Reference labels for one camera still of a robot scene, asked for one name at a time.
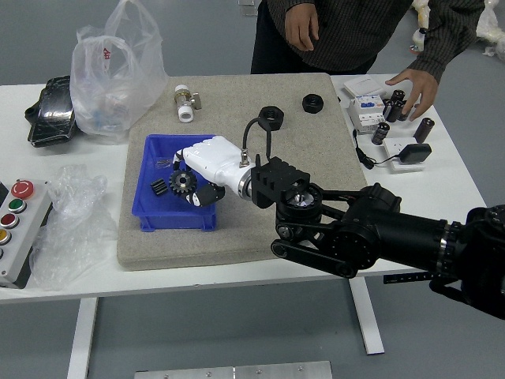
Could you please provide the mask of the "person's right hand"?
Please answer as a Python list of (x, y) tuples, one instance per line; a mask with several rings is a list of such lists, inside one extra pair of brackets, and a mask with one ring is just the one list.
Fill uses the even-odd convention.
[(287, 42), (299, 51), (313, 51), (313, 42), (319, 39), (319, 21), (312, 3), (301, 3), (286, 12), (285, 36)]

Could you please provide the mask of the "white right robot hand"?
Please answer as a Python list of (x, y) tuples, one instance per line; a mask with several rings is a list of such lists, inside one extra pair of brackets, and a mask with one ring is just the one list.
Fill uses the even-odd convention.
[(223, 136), (214, 136), (174, 154), (170, 189), (197, 207), (219, 201), (226, 188), (251, 200), (254, 167), (247, 149), (238, 148)]

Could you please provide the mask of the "person's left hand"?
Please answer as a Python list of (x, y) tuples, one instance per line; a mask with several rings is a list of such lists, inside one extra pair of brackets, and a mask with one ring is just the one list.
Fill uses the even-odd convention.
[(402, 109), (402, 114), (409, 115), (409, 120), (414, 121), (434, 104), (439, 84), (433, 75), (417, 69), (404, 69), (401, 73), (385, 81), (385, 84), (393, 86), (403, 81), (410, 81), (412, 88)]

